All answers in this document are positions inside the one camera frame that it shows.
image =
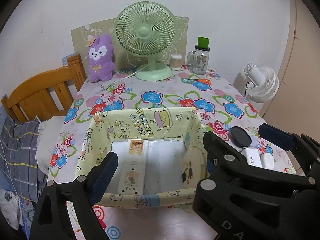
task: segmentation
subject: fan grille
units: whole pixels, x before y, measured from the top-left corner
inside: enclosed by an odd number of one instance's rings
[[[128,6],[115,22],[119,44],[138,57],[156,55],[168,48],[175,36],[173,14],[164,6],[138,2]]]

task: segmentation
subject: orange scissors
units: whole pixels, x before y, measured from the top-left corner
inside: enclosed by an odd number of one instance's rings
[[[211,81],[209,79],[192,79],[192,78],[188,78],[188,79],[193,80],[193,81],[198,81],[198,82],[206,84],[208,86],[211,85]]]

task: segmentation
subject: white power cord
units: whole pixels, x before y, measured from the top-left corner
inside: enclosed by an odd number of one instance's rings
[[[133,66],[133,67],[138,67],[138,66],[133,65],[133,64],[130,62],[129,57],[128,57],[128,53],[127,53],[127,59],[128,59],[128,62],[129,62],[129,64],[130,64],[131,66]],[[111,87],[112,85],[117,84],[117,83],[121,82],[122,80],[125,80],[125,79],[127,79],[127,78],[129,78],[129,77],[134,76],[136,73],[138,73],[139,71],[145,69],[147,66],[149,66],[149,64],[145,65],[143,68],[140,68],[139,70],[137,70],[136,72],[130,74],[129,76],[126,76],[125,78],[122,78],[122,79],[120,79],[120,80],[117,80],[116,82],[111,83],[111,84],[107,87],[106,90],[108,90],[108,88]]]

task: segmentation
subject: floral tablecloth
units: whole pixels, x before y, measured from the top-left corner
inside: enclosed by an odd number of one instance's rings
[[[146,82],[133,76],[110,85],[133,71],[135,69],[117,72],[109,82],[84,83],[65,118],[53,151],[48,180],[54,179],[57,183],[74,180],[76,169],[81,169],[77,166],[78,158],[81,158],[79,154],[87,150],[85,143],[91,141],[87,129],[96,112],[173,106],[198,108],[196,113],[201,115],[205,124],[204,132],[215,132],[233,147],[228,130],[232,126],[244,128],[252,136],[260,154],[268,152],[273,155],[274,170],[295,173],[286,152],[259,137],[258,127],[264,120],[258,112],[213,69],[209,69],[205,76],[196,76],[184,67],[162,81]],[[203,78],[209,82],[196,81]],[[67,206],[77,239],[84,239],[72,203]],[[205,240],[216,236],[216,232],[193,212],[191,204],[140,210],[94,206],[94,211],[112,240]]]

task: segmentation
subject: jar handle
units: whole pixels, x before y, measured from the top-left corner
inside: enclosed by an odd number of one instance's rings
[[[192,65],[193,64],[193,59],[194,59],[194,57],[195,57],[195,50],[194,51],[190,51],[189,53],[188,53],[188,55],[187,55],[187,64],[188,65]]]

